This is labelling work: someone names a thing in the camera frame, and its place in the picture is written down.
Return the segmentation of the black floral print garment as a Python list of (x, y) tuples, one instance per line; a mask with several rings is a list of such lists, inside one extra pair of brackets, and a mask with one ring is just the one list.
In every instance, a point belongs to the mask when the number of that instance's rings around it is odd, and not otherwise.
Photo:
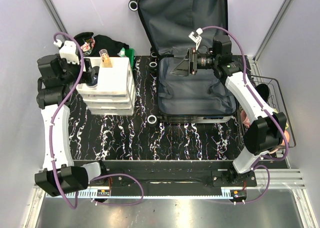
[(129, 45), (115, 41), (105, 35), (94, 36), (93, 32), (82, 32), (74, 36), (74, 39), (80, 45), (85, 57), (99, 57), (100, 50), (107, 50), (110, 57), (118, 57), (122, 49), (129, 49)]

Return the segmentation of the white storage bins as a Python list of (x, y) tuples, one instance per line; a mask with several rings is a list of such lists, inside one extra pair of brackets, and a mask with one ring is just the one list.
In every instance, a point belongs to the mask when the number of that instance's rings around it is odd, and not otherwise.
[(102, 67), (100, 57), (89, 57), (93, 68), (99, 67), (97, 85), (78, 84), (77, 92), (93, 115), (132, 116), (136, 87), (128, 57), (111, 57), (111, 68)]

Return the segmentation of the teal green garment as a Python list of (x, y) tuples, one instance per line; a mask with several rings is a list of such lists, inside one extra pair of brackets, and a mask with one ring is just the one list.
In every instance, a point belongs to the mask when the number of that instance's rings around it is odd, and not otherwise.
[(119, 57), (127, 57), (126, 56), (126, 49), (125, 48), (122, 48), (118, 54), (117, 54)]

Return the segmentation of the space astronaut hard-shell suitcase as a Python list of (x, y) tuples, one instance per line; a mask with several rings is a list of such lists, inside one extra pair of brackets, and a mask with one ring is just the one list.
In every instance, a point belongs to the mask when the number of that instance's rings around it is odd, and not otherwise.
[(236, 113), (234, 95), (212, 69), (187, 77), (171, 76), (194, 48), (205, 54), (213, 37), (226, 35), (228, 0), (129, 0), (157, 57), (157, 103), (166, 123), (225, 123)]

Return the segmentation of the blue lid round jar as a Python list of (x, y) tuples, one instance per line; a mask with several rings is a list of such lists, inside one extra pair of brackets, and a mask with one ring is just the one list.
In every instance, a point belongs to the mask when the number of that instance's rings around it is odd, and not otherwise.
[(96, 87), (98, 85), (98, 78), (97, 77), (94, 77), (93, 78), (93, 81), (91, 82), (91, 83), (88, 83), (87, 84), (87, 86), (89, 87), (89, 88), (94, 88), (94, 87)]

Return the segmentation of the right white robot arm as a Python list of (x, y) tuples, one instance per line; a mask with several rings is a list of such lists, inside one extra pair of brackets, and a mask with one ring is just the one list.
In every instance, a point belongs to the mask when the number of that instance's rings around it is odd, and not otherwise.
[(207, 54), (200, 54), (191, 48), (170, 74), (195, 75), (202, 69), (213, 70), (242, 106), (250, 123), (243, 137), (244, 148), (233, 161), (233, 170), (227, 173), (229, 184), (238, 186), (244, 182), (244, 173), (253, 170), (259, 160), (268, 158), (270, 151), (281, 144), (285, 150), (280, 160), (284, 160), (289, 153), (289, 142), (285, 136), (287, 117), (283, 112), (276, 113), (255, 90), (246, 74), (246, 62), (234, 61), (231, 51), (211, 48)]

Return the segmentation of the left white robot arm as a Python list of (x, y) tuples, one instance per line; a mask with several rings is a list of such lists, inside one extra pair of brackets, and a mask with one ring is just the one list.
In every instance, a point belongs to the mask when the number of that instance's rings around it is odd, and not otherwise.
[(90, 181), (104, 185), (108, 174), (99, 162), (75, 166), (69, 142), (69, 91), (79, 73), (78, 63), (68, 63), (58, 54), (39, 58), (41, 77), (36, 101), (45, 129), (45, 156), (42, 171), (35, 174), (36, 185), (50, 196), (87, 189)]

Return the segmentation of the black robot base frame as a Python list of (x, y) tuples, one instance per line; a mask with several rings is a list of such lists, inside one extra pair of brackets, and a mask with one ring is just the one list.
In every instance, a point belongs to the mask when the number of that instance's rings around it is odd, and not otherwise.
[(103, 174), (110, 178), (101, 178), (90, 183), (91, 186), (112, 188), (200, 188), (209, 187), (256, 187), (256, 176), (250, 171), (236, 174), (230, 161), (103, 161)]

